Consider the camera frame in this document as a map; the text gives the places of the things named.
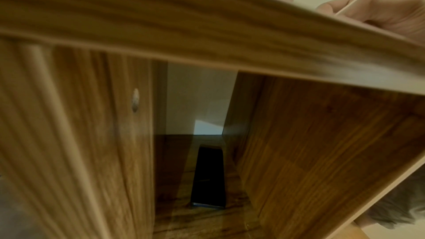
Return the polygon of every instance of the black phone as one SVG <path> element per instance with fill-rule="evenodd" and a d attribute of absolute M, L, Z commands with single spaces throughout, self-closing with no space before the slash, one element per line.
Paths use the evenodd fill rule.
<path fill-rule="evenodd" d="M 199 147 L 190 203 L 217 209 L 226 207 L 223 151 L 220 147 Z"/>

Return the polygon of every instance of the hand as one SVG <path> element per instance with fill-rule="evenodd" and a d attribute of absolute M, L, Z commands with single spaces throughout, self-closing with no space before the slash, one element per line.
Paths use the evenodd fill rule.
<path fill-rule="evenodd" d="M 335 14 L 353 0 L 333 0 L 317 11 Z M 425 0 L 357 0 L 341 16 L 403 35 L 425 45 Z"/>

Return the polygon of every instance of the wooden shelf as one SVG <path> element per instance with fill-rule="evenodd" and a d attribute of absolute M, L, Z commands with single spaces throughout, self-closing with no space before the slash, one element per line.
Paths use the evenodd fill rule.
<path fill-rule="evenodd" d="M 221 146 L 227 205 L 225 210 L 191 208 L 190 194 L 198 148 Z M 155 239 L 266 238 L 221 135 L 169 135 L 158 179 Z"/>

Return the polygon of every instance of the smartphone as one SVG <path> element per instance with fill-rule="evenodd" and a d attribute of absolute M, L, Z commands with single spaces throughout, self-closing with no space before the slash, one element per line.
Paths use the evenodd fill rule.
<path fill-rule="evenodd" d="M 223 151 L 220 147 L 199 147 L 190 203 L 193 206 L 226 208 Z"/>

